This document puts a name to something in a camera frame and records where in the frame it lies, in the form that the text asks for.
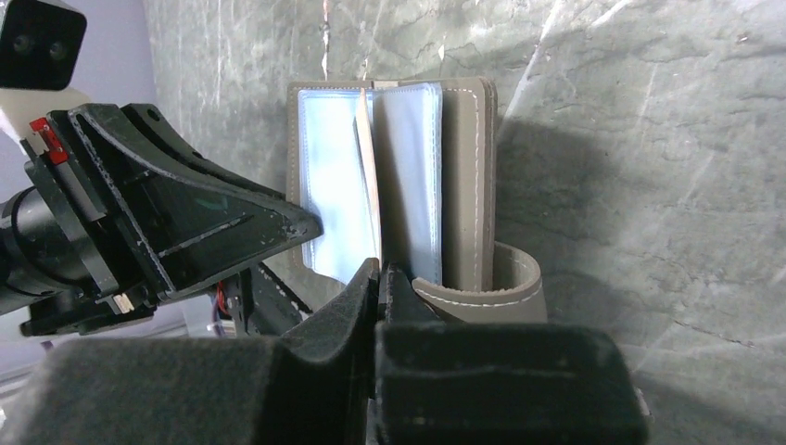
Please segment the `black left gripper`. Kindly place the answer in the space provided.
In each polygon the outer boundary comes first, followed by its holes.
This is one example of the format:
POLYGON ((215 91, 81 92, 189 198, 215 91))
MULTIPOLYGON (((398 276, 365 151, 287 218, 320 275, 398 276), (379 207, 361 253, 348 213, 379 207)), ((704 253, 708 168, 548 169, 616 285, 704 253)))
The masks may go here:
POLYGON ((318 218, 205 159, 150 104, 48 116, 70 157, 28 161, 1 206, 1 313, 24 337, 88 335, 318 236, 318 218), (79 169, 75 173, 72 166, 79 169))

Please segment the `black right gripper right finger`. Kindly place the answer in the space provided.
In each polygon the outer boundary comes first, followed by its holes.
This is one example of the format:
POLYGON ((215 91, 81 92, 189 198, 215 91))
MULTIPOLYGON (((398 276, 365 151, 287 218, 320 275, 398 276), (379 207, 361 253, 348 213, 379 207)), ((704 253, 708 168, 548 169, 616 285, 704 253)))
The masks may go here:
POLYGON ((469 324, 418 297, 387 264, 375 329, 374 432, 382 444, 644 444, 622 353, 599 330, 469 324))

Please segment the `orange credit card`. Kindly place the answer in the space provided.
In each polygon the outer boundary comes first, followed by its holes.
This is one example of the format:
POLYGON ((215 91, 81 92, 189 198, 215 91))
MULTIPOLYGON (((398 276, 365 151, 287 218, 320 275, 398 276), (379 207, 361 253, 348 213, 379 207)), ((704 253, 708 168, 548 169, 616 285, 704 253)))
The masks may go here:
POLYGON ((358 143, 363 198, 362 216, 370 241, 373 257, 383 259, 381 204, 374 157, 374 140, 367 90, 361 88, 356 104, 354 131, 358 143))

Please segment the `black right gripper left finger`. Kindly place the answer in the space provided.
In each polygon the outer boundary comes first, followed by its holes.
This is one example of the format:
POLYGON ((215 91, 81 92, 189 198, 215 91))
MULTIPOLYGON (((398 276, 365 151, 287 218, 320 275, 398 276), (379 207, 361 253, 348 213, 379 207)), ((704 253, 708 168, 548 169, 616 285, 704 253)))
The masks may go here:
POLYGON ((380 264, 284 335, 87 338, 49 352, 5 444, 362 444, 380 264))

